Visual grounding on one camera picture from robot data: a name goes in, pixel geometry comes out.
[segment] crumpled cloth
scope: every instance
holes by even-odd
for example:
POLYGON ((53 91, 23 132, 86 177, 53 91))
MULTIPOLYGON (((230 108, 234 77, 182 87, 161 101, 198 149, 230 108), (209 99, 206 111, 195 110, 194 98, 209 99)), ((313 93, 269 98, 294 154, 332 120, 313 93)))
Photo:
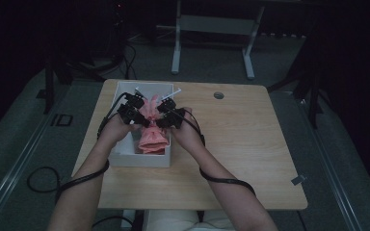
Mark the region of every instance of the crumpled cloth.
POLYGON ((142 128, 142 135, 139 142, 139 148, 145 154, 163 154, 165 146, 169 144, 166 138, 166 130, 157 127, 155 120, 160 118, 157 110, 158 95, 152 96, 151 101, 144 99, 144 105, 139 110, 140 113, 150 121, 147 128, 142 128))

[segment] person's left hand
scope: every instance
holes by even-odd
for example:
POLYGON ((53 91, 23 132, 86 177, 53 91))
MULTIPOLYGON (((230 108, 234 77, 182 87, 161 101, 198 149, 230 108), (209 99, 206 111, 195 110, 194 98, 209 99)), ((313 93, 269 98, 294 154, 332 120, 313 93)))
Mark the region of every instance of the person's left hand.
POLYGON ((119 114, 112 115, 108 123, 104 126, 97 142, 111 149, 118 141, 125 138, 128 132, 134 131, 140 127, 140 124, 125 124, 122 122, 119 114))

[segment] white metal frame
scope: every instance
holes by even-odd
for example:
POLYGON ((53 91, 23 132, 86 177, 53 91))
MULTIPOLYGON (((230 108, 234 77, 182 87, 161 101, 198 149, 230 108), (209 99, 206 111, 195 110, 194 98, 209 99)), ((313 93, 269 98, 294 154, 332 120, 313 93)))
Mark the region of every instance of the white metal frame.
POLYGON ((257 30, 259 28, 264 9, 264 7, 260 7, 256 20, 195 16, 181 14, 181 0, 177 0, 172 74, 179 73, 181 56, 181 31, 199 31, 250 36, 248 45, 242 49, 242 56, 245 62, 247 77, 248 79, 253 79, 254 72, 251 64, 251 49, 253 47, 254 39, 257 36, 257 30))

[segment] light wood surface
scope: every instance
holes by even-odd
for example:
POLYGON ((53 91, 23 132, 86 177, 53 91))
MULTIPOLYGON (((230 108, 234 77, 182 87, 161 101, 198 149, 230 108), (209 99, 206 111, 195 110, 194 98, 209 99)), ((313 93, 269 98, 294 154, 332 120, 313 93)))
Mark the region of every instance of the light wood surface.
MULTIPOLYGON (((102 118, 108 113, 117 80, 107 80, 92 115, 74 172, 96 141, 102 118)), ((291 180, 297 171, 264 87, 173 82, 182 92, 177 108, 191 107, 206 139, 206 147, 241 180, 249 182, 268 210, 301 210, 307 201, 301 185, 291 180), (225 95, 214 98, 214 92, 225 95)), ((220 209, 198 165, 172 140, 168 168, 110 167, 105 173, 99 208, 220 209)))

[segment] dark background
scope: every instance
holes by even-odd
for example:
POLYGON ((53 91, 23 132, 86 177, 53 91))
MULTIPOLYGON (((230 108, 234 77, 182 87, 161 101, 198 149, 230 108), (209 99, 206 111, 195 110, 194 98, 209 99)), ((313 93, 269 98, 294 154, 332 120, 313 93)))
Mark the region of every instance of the dark background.
MULTIPOLYGON (((183 1, 191 13, 252 17, 246 7, 226 1, 183 1)), ((0 0, 0 119, 26 83, 44 67, 48 54, 67 53, 76 61, 109 56, 115 12, 155 39, 155 25, 174 25, 175 1, 0 0)), ((260 32, 277 37, 307 36, 295 67, 323 66, 322 89, 341 117, 370 174, 370 1, 267 2, 260 32)))

